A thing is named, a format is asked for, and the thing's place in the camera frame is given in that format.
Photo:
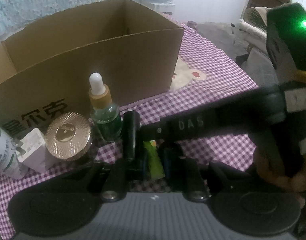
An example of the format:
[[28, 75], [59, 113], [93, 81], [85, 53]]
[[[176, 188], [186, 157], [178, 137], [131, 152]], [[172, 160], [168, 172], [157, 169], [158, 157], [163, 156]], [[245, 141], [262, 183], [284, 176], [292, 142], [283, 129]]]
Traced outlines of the green glass dropper bottle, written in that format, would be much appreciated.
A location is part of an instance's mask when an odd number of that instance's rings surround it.
[[92, 106], [91, 118], [101, 138], [106, 142], [114, 142], [122, 132], [122, 118], [118, 105], [112, 101], [109, 87], [104, 84], [99, 73], [89, 77], [89, 99]]

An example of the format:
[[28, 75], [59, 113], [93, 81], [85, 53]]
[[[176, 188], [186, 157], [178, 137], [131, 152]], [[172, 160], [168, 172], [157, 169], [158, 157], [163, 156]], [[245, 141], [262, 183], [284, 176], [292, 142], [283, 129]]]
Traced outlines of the purple checkered tablecloth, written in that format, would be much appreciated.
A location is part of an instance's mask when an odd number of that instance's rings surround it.
[[[192, 80], [188, 85], [152, 99], [122, 107], [122, 113], [136, 110], [142, 124], [156, 122], [159, 118], [219, 100], [257, 87], [255, 82], [237, 66], [221, 49], [184, 23], [180, 58], [190, 68], [206, 74], [205, 80]], [[221, 161], [241, 171], [252, 163], [255, 145], [246, 135], [226, 135], [182, 141], [184, 153], [199, 164]], [[21, 180], [0, 173], [0, 239], [11, 239], [14, 228], [7, 216], [10, 199], [20, 190], [69, 171], [66, 163], [57, 163], [44, 174], [29, 170]]]

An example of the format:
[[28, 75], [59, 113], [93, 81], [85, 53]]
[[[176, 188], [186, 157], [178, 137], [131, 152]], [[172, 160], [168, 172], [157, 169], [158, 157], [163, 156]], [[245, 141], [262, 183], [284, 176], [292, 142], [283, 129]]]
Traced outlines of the brown cardboard box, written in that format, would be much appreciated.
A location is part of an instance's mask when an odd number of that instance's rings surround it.
[[65, 112], [88, 116], [89, 77], [125, 106], [168, 91], [184, 27], [132, 0], [46, 16], [0, 42], [0, 127], [20, 138]]

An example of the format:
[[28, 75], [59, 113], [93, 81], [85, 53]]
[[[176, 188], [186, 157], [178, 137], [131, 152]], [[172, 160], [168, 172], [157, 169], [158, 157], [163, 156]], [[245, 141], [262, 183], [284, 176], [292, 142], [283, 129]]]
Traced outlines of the white plastic bottle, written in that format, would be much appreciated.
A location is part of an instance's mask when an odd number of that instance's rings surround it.
[[14, 140], [0, 127], [0, 173], [18, 180], [27, 172], [28, 167], [18, 161]]

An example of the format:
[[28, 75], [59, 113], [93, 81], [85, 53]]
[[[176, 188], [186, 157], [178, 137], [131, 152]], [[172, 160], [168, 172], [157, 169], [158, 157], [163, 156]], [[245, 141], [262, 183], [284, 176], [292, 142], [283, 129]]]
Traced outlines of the white power adapter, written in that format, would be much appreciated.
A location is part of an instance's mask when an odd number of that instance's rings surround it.
[[23, 139], [22, 143], [16, 148], [18, 161], [38, 173], [45, 173], [57, 163], [48, 149], [43, 133], [34, 128]]

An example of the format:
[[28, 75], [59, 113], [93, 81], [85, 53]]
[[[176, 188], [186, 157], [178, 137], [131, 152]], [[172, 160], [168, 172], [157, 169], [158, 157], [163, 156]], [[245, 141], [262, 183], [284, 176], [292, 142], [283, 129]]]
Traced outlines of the gold lid cosmetic jar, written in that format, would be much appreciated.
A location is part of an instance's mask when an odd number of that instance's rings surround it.
[[44, 139], [53, 157], [61, 161], [76, 161], [91, 147], [91, 124], [77, 112], [64, 113], [51, 122]]

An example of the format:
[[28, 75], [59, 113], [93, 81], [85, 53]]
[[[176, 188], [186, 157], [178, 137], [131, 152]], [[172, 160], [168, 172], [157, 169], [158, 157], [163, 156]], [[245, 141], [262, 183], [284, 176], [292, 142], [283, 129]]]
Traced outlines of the wicker chair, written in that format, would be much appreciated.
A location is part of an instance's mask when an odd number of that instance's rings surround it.
[[241, 26], [239, 30], [246, 31], [256, 28], [267, 33], [267, 13], [271, 8], [268, 7], [250, 7], [244, 11]]

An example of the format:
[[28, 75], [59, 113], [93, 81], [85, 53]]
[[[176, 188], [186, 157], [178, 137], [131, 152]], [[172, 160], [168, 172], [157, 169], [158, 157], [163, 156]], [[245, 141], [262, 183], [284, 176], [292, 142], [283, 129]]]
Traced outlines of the black and green lighter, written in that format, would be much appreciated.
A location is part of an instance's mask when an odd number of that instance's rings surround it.
[[151, 179], [159, 180], [164, 178], [165, 174], [158, 156], [156, 141], [144, 141], [143, 145], [148, 155], [148, 168]]

